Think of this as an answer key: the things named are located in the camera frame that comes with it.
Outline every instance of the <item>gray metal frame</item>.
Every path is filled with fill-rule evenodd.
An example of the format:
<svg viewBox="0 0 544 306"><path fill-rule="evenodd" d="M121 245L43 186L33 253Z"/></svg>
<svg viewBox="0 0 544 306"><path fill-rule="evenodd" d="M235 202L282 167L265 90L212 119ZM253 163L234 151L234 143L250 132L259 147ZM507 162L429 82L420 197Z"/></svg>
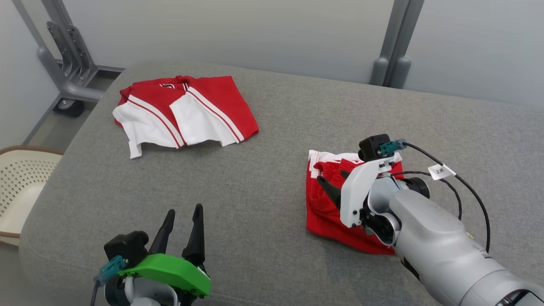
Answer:
<svg viewBox="0 0 544 306"><path fill-rule="evenodd" d="M406 55L424 0L395 0L380 58L374 62L371 85L402 88L410 70Z"/></svg>
<svg viewBox="0 0 544 306"><path fill-rule="evenodd" d="M381 47L380 57L374 62L372 67L372 75L370 76L370 85L383 86L384 80L393 56L393 50L397 43L397 37L400 32L400 27L403 22L404 12L410 0L395 0L389 24L385 32L384 44Z"/></svg>
<svg viewBox="0 0 544 306"><path fill-rule="evenodd" d="M61 102L64 101L64 103L59 105L68 108L74 100L98 102L104 92L85 87L98 72L98 69L92 61L79 31L72 25L62 1L42 0L47 13L52 19L52 23L48 24L51 27L50 33L54 34L53 39L55 39L57 46L59 46L59 42L64 44L62 45L63 48L60 49L61 53L65 52L66 60L71 61L70 63L63 63L63 69L60 68L57 60L47 48L21 0L12 0L12 2L38 43L38 58L60 91L63 98Z"/></svg>

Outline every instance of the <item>white label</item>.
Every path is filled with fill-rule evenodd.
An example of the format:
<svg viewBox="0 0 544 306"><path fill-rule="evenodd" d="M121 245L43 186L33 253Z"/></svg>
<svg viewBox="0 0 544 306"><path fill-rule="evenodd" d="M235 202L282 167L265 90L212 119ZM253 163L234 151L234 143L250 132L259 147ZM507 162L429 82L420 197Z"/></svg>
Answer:
<svg viewBox="0 0 544 306"><path fill-rule="evenodd" d="M439 164L429 167L429 173L431 174L432 179L435 181L447 178L450 175L455 175L455 172L453 172L448 166L441 166Z"/></svg>

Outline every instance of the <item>gray wall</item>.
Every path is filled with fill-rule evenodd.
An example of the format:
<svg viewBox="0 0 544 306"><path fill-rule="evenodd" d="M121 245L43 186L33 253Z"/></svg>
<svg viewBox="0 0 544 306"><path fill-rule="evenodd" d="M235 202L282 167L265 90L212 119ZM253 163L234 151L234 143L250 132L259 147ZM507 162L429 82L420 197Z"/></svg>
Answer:
<svg viewBox="0 0 544 306"><path fill-rule="evenodd" d="M405 89L544 107L544 2L426 0Z"/></svg>
<svg viewBox="0 0 544 306"><path fill-rule="evenodd" d="M11 1L0 1L0 149L20 145L59 94Z"/></svg>
<svg viewBox="0 0 544 306"><path fill-rule="evenodd" d="M367 83L393 0L64 0L96 64L184 59Z"/></svg>

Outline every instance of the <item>gray upholstery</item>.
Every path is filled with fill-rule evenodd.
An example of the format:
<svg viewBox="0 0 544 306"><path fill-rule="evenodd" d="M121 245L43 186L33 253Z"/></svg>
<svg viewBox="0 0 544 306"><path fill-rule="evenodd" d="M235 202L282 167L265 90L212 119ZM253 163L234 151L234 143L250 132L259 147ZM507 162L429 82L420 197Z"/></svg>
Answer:
<svg viewBox="0 0 544 306"><path fill-rule="evenodd" d="M259 134L224 148L144 145L143 156L130 160L112 117L119 90L175 75L232 75ZM107 261L105 242L133 230L154 237L173 208L168 254L180 256L194 206L202 203L212 294L195 305L434 305L395 257L363 254L306 230L308 150L355 152L378 133L406 138L462 174L487 205L490 254L544 285L542 110L179 62L136 65L109 88L28 217L20 249L25 271L59 305L85 305L92 277ZM413 150L402 153L406 170L432 165ZM484 244L477 202L452 182L467 230ZM456 214L455 197L442 185L431 183L431 198Z"/></svg>

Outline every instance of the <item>cable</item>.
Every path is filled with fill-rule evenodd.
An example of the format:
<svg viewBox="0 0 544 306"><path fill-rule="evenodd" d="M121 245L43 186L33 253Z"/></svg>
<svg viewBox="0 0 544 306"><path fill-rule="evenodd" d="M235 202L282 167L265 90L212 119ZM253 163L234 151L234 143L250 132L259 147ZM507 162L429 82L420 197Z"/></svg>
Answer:
<svg viewBox="0 0 544 306"><path fill-rule="evenodd" d="M92 290L91 306L95 306L96 293L98 292L98 286L100 286L100 282L97 280L95 281L95 287Z"/></svg>
<svg viewBox="0 0 544 306"><path fill-rule="evenodd" d="M396 176L396 175L401 175L401 174L422 174L422 175L426 175L426 176L432 176L430 173L423 172L423 171L403 171L403 172L398 172L398 173L392 173L391 175ZM446 185L448 185L448 187L453 191L453 193L455 193L455 197L457 199L457 204L458 204L458 210L459 210L458 219L461 220L461 216L463 214L463 208L462 208L462 205L461 205L461 197L459 196L459 193L457 192L455 187L453 187L453 185L450 182L448 182L447 180L440 179L440 181L442 183L445 183Z"/></svg>
<svg viewBox="0 0 544 306"><path fill-rule="evenodd" d="M439 161L438 158L434 157L433 155L430 155L429 153L427 153L425 150L421 149L420 147L418 146L415 146L411 143L407 143L407 142L403 142L403 144L405 146L409 146L421 153L423 153L425 156L427 156L428 158L432 159L433 161L435 161L436 163L438 163L439 165L443 166L444 163ZM485 242L485 251L489 253L489 244L491 242L491 227L489 225L489 215L487 214L487 209L485 209L485 205L484 205L484 202L481 201L480 199L480 196L477 194L477 192L474 190L474 188L472 188L471 185L469 185L459 174L455 174L455 177L463 184L465 185L465 187L468 188L468 190L470 192L472 192L472 194L474 195L474 197L476 198L476 201L478 201L478 204L480 204L480 207L481 207L481 210L482 212L484 213L484 218L485 218L485 230L487 232L487 238L486 238L486 242Z"/></svg>

